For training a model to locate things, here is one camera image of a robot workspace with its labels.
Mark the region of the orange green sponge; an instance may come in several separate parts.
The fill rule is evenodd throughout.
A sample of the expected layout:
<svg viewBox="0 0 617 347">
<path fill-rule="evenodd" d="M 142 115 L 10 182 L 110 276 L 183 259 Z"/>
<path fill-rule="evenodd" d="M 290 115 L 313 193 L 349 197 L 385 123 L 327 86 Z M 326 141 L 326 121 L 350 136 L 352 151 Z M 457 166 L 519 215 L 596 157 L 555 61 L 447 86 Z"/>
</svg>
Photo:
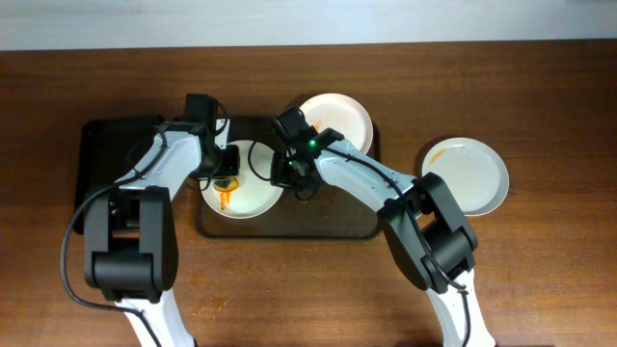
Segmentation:
<svg viewBox="0 0 617 347">
<path fill-rule="evenodd" d="M 213 189 L 221 193 L 229 193 L 239 187 L 236 176 L 220 177 L 213 181 Z"/>
</svg>

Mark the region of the white plate with sauce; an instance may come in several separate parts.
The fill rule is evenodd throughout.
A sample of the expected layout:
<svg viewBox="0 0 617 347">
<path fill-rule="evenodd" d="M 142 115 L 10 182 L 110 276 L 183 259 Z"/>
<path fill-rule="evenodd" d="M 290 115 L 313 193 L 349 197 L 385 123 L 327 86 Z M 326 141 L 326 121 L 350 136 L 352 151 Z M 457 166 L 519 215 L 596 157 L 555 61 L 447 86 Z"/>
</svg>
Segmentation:
<svg viewBox="0 0 617 347">
<path fill-rule="evenodd" d="M 216 191 L 212 184 L 207 190 L 201 191 L 206 204 L 225 217 L 249 219 L 258 216 L 274 206 L 282 195 L 282 188 L 261 180 L 251 170 L 248 154 L 252 143 L 250 140 L 231 142 L 239 148 L 240 167 L 237 176 L 239 187 L 228 194 L 225 208 L 222 208 L 221 203 L 222 192 Z"/>
</svg>

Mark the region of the cream plate with sauce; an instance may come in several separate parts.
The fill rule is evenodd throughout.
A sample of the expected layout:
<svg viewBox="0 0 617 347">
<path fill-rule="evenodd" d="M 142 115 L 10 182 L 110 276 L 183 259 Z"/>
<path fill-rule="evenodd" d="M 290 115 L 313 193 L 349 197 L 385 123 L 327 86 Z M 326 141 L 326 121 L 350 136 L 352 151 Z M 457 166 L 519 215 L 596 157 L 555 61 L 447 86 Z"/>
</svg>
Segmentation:
<svg viewBox="0 0 617 347">
<path fill-rule="evenodd" d="M 364 154 L 373 141 L 373 124 L 368 112 L 350 96 L 340 93 L 316 95 L 301 106 L 305 119 L 318 132 L 332 128 Z"/>
</svg>

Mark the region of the white plate sauce streak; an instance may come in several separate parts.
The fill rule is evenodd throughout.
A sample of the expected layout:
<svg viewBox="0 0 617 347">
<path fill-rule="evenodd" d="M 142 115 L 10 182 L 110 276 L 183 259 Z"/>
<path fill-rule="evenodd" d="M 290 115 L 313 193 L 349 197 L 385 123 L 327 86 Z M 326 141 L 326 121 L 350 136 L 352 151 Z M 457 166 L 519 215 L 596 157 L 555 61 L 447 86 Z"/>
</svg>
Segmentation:
<svg viewBox="0 0 617 347">
<path fill-rule="evenodd" d="M 431 146 L 422 159 L 421 173 L 442 178 L 466 216 L 493 212 L 509 191 L 509 173 L 502 158 L 471 138 L 453 137 Z"/>
</svg>

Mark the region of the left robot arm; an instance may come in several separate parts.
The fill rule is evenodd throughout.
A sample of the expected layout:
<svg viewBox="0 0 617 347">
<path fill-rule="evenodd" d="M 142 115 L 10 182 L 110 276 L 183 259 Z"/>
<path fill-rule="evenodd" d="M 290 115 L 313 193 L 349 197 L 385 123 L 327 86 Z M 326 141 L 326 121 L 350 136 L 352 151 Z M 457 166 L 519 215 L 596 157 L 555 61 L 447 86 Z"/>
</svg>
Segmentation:
<svg viewBox="0 0 617 347">
<path fill-rule="evenodd" d="M 178 246 L 172 200 L 188 177 L 237 174 L 229 120 L 171 121 L 148 151 L 84 211 L 89 286 L 123 312 L 144 346 L 193 346 L 174 298 Z"/>
</svg>

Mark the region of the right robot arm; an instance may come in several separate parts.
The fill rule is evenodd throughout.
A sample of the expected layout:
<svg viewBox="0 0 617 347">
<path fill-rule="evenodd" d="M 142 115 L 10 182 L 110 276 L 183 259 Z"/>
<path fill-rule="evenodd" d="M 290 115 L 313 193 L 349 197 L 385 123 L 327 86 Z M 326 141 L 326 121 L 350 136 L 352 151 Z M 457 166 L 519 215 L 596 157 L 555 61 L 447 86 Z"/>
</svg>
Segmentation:
<svg viewBox="0 0 617 347">
<path fill-rule="evenodd" d="M 313 127 L 275 132 L 284 149 L 271 180 L 303 189 L 319 180 L 374 211 L 400 272 L 433 305 L 445 346 L 494 346 L 474 288 L 478 239 L 445 182 L 392 170 L 342 134 Z"/>
</svg>

